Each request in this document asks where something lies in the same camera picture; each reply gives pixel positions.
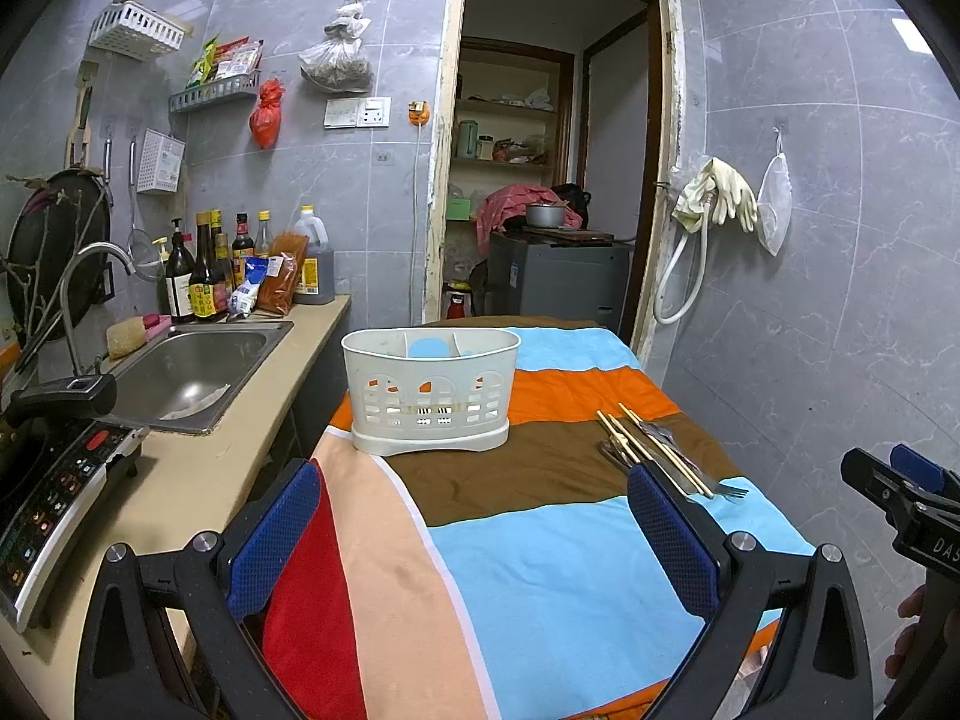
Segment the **person's hand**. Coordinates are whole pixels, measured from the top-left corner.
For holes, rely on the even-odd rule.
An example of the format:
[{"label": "person's hand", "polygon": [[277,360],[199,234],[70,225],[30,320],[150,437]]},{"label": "person's hand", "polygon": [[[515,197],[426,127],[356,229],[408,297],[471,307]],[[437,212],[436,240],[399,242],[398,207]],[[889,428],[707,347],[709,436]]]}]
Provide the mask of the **person's hand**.
[{"label": "person's hand", "polygon": [[[896,614],[904,620],[920,616],[920,613],[923,611],[923,596],[925,595],[925,591],[926,585],[921,584],[918,589],[914,590],[901,601],[901,604],[896,608]],[[911,623],[904,628],[896,638],[894,654],[888,656],[883,664],[883,673],[888,679],[896,680],[896,677],[901,673],[901,669],[904,668],[904,661],[906,661],[906,656],[907,653],[910,652],[910,648],[913,647],[913,640],[917,635],[919,624],[919,622]],[[957,610],[947,615],[947,622],[944,622],[944,638],[947,641],[954,641],[960,638],[960,613],[958,613]]]}]

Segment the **blue gripper pad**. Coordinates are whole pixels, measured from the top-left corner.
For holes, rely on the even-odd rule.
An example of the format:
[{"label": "blue gripper pad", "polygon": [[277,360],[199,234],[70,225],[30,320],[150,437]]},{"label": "blue gripper pad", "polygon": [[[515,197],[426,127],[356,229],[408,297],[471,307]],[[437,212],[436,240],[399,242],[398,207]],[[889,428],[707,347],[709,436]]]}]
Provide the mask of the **blue gripper pad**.
[{"label": "blue gripper pad", "polygon": [[709,620],[720,605],[716,563],[643,466],[630,469],[627,503],[683,608]]},{"label": "blue gripper pad", "polygon": [[227,608],[238,622],[264,608],[320,503],[320,474],[304,463],[233,560]]},{"label": "blue gripper pad", "polygon": [[944,469],[905,443],[899,443],[890,450],[890,464],[895,471],[904,474],[907,479],[928,493],[942,493],[947,485]]}]

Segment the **faucet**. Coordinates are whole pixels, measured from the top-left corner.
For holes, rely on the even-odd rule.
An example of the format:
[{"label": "faucet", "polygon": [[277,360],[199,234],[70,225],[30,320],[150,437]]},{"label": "faucet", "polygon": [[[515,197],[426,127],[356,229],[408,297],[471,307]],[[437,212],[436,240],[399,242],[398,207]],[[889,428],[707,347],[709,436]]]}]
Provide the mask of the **faucet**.
[{"label": "faucet", "polygon": [[93,242],[93,244],[87,244],[74,254],[70,258],[70,262],[66,264],[64,275],[61,276],[61,282],[59,282],[59,303],[61,303],[61,311],[64,312],[64,335],[66,335],[66,347],[70,352],[70,362],[73,364],[74,376],[82,376],[83,372],[80,370],[80,362],[77,357],[77,342],[73,337],[73,322],[70,319],[70,306],[68,303],[70,277],[73,275],[73,271],[77,269],[80,261],[85,260],[92,254],[112,254],[123,263],[123,267],[126,269],[128,276],[132,276],[136,272],[131,256],[117,244],[112,244],[109,241],[97,241]]}]

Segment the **metal screw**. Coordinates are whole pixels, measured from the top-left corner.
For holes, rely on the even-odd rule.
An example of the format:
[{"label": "metal screw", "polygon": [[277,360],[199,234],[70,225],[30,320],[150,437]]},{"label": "metal screw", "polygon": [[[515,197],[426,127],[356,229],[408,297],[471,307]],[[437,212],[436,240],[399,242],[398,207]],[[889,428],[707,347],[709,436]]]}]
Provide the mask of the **metal screw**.
[{"label": "metal screw", "polygon": [[757,547],[757,540],[746,531],[731,533],[730,543],[740,552],[752,552]]},{"label": "metal screw", "polygon": [[191,541],[191,544],[197,552],[209,552],[217,545],[217,535],[213,531],[197,533],[193,541]]},{"label": "metal screw", "polygon": [[120,562],[127,556],[126,544],[111,544],[107,547],[107,562]]},{"label": "metal screw", "polygon": [[836,544],[824,544],[820,548],[820,554],[824,556],[824,559],[828,562],[840,562],[843,560],[843,552],[840,551],[840,547]]}]

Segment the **pink cloth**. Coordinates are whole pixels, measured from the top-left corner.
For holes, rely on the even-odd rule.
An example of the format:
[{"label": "pink cloth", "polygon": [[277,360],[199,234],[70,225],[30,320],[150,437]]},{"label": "pink cloth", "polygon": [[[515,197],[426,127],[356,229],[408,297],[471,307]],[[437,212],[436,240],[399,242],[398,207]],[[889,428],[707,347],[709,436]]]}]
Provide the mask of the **pink cloth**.
[{"label": "pink cloth", "polygon": [[[488,196],[477,215],[477,248],[480,253],[487,256],[493,230],[502,231],[505,220],[526,214],[527,206],[531,203],[562,205],[563,201],[553,190],[535,184],[511,184]],[[583,220],[578,214],[573,213],[569,208],[565,209],[564,225],[579,230],[582,223]]]}]

